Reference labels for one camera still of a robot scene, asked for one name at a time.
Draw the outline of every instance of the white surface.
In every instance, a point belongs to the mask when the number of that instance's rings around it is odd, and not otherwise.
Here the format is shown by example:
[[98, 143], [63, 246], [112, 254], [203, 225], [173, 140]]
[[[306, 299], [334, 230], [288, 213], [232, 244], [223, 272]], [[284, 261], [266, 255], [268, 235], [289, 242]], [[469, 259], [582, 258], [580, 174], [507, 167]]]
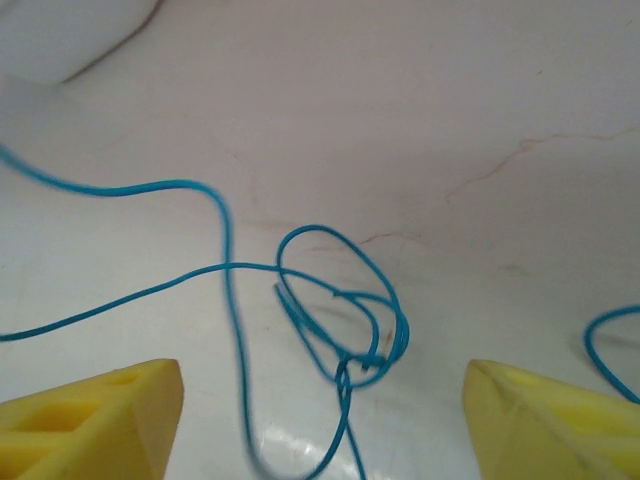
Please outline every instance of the white surface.
[[127, 38], [157, 1], [0, 1], [0, 69], [32, 82], [66, 80]]
[[[371, 478], [477, 479], [460, 404], [469, 359], [611, 392], [579, 337], [640, 301], [639, 29], [634, 0], [168, 0], [70, 84], [4, 78], [0, 137], [79, 181], [216, 185], [241, 259], [271, 261], [303, 223], [358, 240], [413, 328], [405, 358], [354, 401]], [[0, 199], [2, 331], [218, 259], [216, 213], [193, 195], [90, 200], [0, 171]], [[374, 286], [320, 237], [289, 262]], [[272, 283], [239, 275], [257, 424], [271, 463], [301, 471], [338, 413]], [[366, 344], [322, 305], [345, 342]], [[639, 326], [622, 321], [600, 345], [636, 391]], [[0, 396], [178, 358], [187, 396], [167, 478], [244, 479], [229, 339], [219, 278], [201, 278], [0, 346]], [[351, 462], [342, 450], [323, 478], [354, 478]]]

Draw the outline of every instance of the blue wire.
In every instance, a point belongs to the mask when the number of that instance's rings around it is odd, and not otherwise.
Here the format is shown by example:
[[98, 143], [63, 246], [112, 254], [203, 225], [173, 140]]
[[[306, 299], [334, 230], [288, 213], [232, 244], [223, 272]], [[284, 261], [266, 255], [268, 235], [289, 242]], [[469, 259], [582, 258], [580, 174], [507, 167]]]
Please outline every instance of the blue wire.
[[607, 382], [609, 382], [613, 388], [618, 390], [620, 394], [625, 397], [627, 400], [633, 403], [640, 404], [640, 397], [637, 394], [631, 391], [631, 389], [624, 384], [622, 380], [620, 380], [607, 365], [602, 361], [600, 355], [596, 351], [595, 346], [593, 345], [593, 337], [598, 328], [600, 328], [605, 323], [611, 322], [613, 320], [618, 320], [619, 318], [626, 317], [627, 315], [637, 315], [640, 313], [640, 305], [630, 305], [628, 307], [618, 308], [616, 310], [611, 310], [609, 312], [605, 312], [600, 316], [593, 319], [584, 330], [584, 335], [582, 340], [584, 342], [584, 348], [587, 350], [587, 355], [596, 366], [596, 368], [600, 371], [602, 376], [605, 378]]
[[[131, 185], [126, 187], [94, 187], [91, 185], [82, 185], [68, 182], [66, 180], [54, 177], [42, 170], [28, 165], [15, 153], [0, 143], [0, 161], [13, 170], [49, 187], [57, 188], [70, 193], [80, 195], [88, 195], [92, 197], [126, 197], [139, 195], [143, 193], [157, 192], [162, 190], [185, 189], [200, 192], [218, 207], [220, 221], [222, 223], [222, 262], [204, 268], [193, 270], [189, 273], [181, 275], [168, 282], [140, 290], [138, 292], [126, 295], [118, 300], [106, 303], [102, 306], [87, 310], [83, 313], [72, 315], [71, 317], [50, 323], [41, 327], [25, 330], [21, 332], [0, 334], [0, 342], [12, 342], [17, 340], [25, 340], [37, 337], [45, 333], [53, 332], [60, 328], [72, 325], [74, 323], [86, 320], [90, 317], [106, 312], [125, 303], [132, 302], [142, 297], [161, 292], [168, 288], [174, 287], [180, 283], [186, 282], [192, 278], [212, 272], [222, 272], [223, 275], [223, 294], [226, 300], [229, 312], [229, 320], [235, 339], [235, 353], [237, 359], [239, 390], [240, 390], [240, 412], [242, 420], [242, 430], [245, 442], [245, 448], [249, 457], [252, 468], [255, 473], [263, 479], [280, 480], [271, 468], [264, 462], [259, 454], [259, 447], [256, 443], [253, 426], [253, 411], [251, 402], [251, 378], [248, 348], [245, 340], [244, 325], [240, 316], [238, 302], [235, 294], [235, 284], [233, 280], [233, 272], [236, 269], [260, 270], [265, 272], [273, 272], [278, 276], [278, 282], [275, 285], [276, 296], [286, 313], [293, 328], [297, 332], [300, 340], [307, 349], [309, 355], [313, 359], [314, 364], [318, 368], [320, 374], [329, 382], [335, 384], [338, 395], [338, 404], [340, 406], [340, 419], [336, 428], [336, 433], [331, 441], [326, 454], [318, 465], [306, 475], [293, 477], [302, 480], [311, 480], [318, 477], [324, 469], [329, 465], [332, 458], [336, 454], [338, 447], [346, 432], [351, 451], [358, 469], [359, 476], [362, 480], [366, 480], [367, 476], [362, 463], [358, 444], [355, 434], [349, 422], [349, 410], [351, 407], [351, 396], [354, 390], [370, 386], [384, 377], [391, 366], [397, 362], [404, 354], [409, 343], [409, 324], [405, 317], [396, 292], [391, 282], [382, 273], [380, 268], [351, 240], [346, 238], [336, 230], [323, 225], [307, 225], [296, 228], [287, 234], [278, 247], [276, 261], [274, 265], [264, 265], [259, 263], [234, 262], [233, 261], [233, 223], [231, 213], [223, 197], [213, 188], [204, 183], [194, 180], [165, 180], [159, 182], [145, 183], [141, 185]], [[380, 279], [388, 296], [377, 295], [364, 291], [341, 290], [330, 283], [325, 282], [317, 277], [309, 275], [298, 270], [285, 268], [283, 263], [283, 255], [289, 242], [307, 232], [323, 232], [329, 234], [344, 243], [353, 253], [356, 254], [365, 265], [367, 265], [373, 273]], [[351, 303], [360, 310], [371, 324], [371, 343], [365, 352], [352, 352], [345, 346], [335, 341], [329, 332], [320, 325], [307, 309], [298, 300], [293, 292], [287, 277], [297, 277], [312, 284], [315, 284], [325, 290], [328, 290], [334, 297], [342, 298]], [[395, 316], [395, 335], [389, 354], [385, 356], [378, 353], [380, 347], [380, 327], [376, 317], [371, 310], [366, 307], [365, 301], [381, 304], [391, 310]], [[323, 363], [316, 348], [311, 343], [311, 337], [327, 345], [336, 354], [338, 366], [334, 373]], [[349, 364], [355, 362], [359, 364], [363, 371], [373, 370], [373, 373], [365, 377], [359, 382], [352, 382], [349, 375]]]

